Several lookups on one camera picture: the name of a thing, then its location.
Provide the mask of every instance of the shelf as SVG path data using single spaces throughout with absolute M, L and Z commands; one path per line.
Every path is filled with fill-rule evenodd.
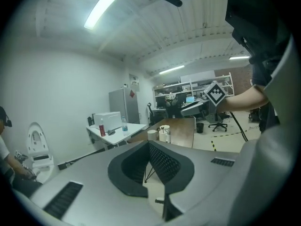
M 158 95 L 155 97 L 162 97 L 162 96 L 169 96 L 169 95 L 176 95 L 176 94 L 181 94 L 181 93 L 191 93 L 191 90 L 187 90 L 187 91 L 181 91 L 181 92 L 176 92 L 176 93 L 170 93 L 170 94 L 164 94 L 164 95 Z
M 164 87 L 155 88 L 154 90 L 157 90 L 157 89 L 165 89 L 165 88 L 169 88 L 169 87 L 173 87 L 173 86 L 188 85 L 188 84 L 190 84 L 190 82 L 183 82 L 183 83 L 178 83 L 178 84 L 174 84 L 174 85 L 166 85 L 166 86 L 164 86 Z
M 205 89 L 193 89 L 193 92 L 200 91 L 200 90 L 205 90 Z
M 222 86 L 223 88 L 224 87 L 232 87 L 232 85 L 223 85 Z M 200 90 L 205 90 L 205 89 L 192 89 L 193 90 L 193 92 L 195 92 L 195 91 L 200 91 Z
M 230 75 L 224 75 L 224 76 L 218 76 L 218 77 L 214 77 L 214 78 L 210 78 L 210 79 L 204 79 L 204 80 L 199 80 L 199 81 L 192 81 L 192 84 L 197 84 L 197 83 L 201 83 L 201 82 L 206 82 L 206 81 L 217 81 L 217 80 L 221 80 L 221 79 L 225 79 L 230 77 Z

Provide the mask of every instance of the white ceiling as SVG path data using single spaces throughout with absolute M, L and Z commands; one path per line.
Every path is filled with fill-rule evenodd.
M 224 19 L 227 0 L 183 0 L 180 8 L 163 0 L 116 0 L 88 30 L 84 23 L 97 2 L 27 0 L 9 31 L 71 40 L 119 60 L 128 56 L 150 75 L 244 51 Z

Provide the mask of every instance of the red bottle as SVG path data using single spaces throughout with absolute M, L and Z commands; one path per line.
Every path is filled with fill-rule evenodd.
M 103 120 L 101 120 L 101 125 L 99 126 L 99 130 L 100 130 L 100 135 L 102 137 L 104 137 L 105 136 L 105 132 L 104 132 Z

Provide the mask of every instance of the brick wall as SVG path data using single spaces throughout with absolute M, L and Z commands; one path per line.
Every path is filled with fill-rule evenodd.
M 250 79 L 252 78 L 252 66 L 215 70 L 215 76 L 232 75 L 235 95 L 239 95 L 251 87 Z

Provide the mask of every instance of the box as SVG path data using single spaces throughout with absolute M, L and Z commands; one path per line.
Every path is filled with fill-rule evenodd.
M 122 126 L 120 112 L 106 112 L 94 115 L 94 123 L 97 128 L 101 125 L 103 120 L 104 131 L 117 129 Z

